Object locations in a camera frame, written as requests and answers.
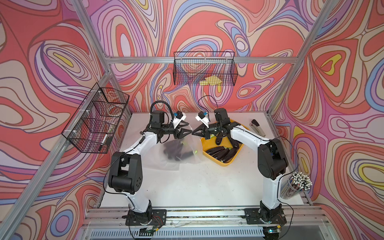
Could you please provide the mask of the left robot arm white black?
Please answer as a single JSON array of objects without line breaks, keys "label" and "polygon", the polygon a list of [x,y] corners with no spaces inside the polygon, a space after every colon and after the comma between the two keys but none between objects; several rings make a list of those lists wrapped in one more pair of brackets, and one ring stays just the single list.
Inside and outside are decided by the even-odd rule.
[{"label": "left robot arm white black", "polygon": [[114,194],[123,195],[129,201],[129,217],[136,218],[137,222],[147,224],[153,219],[151,201],[138,193],[143,182],[142,155],[160,143],[164,135],[182,139],[192,131],[185,127],[186,114],[177,111],[172,114],[169,123],[165,123],[164,111],[153,111],[146,128],[141,132],[141,137],[128,149],[115,152],[109,168],[108,186]]}]

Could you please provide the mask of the clear zip-top plastic bag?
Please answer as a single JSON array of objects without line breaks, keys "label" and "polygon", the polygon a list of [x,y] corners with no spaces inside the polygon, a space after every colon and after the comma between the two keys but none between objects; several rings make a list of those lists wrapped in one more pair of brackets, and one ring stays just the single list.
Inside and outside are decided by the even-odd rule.
[{"label": "clear zip-top plastic bag", "polygon": [[202,162],[202,144],[198,137],[188,135],[180,140],[169,140],[159,145],[156,169],[178,171],[181,167]]}]

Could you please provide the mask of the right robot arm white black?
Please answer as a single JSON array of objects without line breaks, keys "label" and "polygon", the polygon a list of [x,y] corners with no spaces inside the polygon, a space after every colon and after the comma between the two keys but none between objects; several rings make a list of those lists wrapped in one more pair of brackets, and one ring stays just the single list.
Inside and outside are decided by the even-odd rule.
[{"label": "right robot arm white black", "polygon": [[264,223],[271,223],[273,218],[282,216],[282,203],[280,202],[280,180],[289,165],[282,142],[277,139],[268,139],[252,133],[238,122],[228,117],[227,110],[219,108],[214,110],[216,122],[210,123],[207,112],[199,112],[196,120],[202,124],[193,130],[194,136],[209,140],[211,135],[223,135],[229,138],[233,149],[239,142],[254,150],[257,154],[258,170],[264,177],[263,197],[260,203],[259,216]]}]

